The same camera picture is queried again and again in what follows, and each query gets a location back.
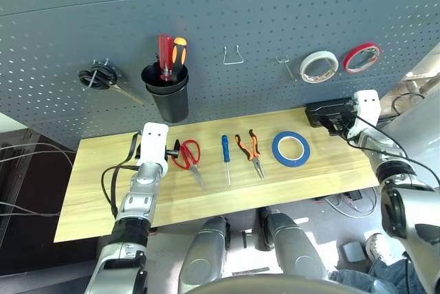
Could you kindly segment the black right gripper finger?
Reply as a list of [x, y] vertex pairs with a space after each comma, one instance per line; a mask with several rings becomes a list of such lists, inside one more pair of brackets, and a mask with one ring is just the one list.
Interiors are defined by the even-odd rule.
[[347, 127], [338, 120], [329, 117], [322, 118], [322, 125], [328, 130], [330, 136], [347, 136]]

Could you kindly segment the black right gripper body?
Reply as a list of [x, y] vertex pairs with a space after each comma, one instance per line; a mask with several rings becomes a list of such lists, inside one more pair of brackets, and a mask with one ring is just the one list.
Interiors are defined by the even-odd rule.
[[356, 120], [357, 111], [355, 109], [355, 105], [352, 101], [349, 101], [345, 104], [345, 126], [348, 130], [350, 130]]

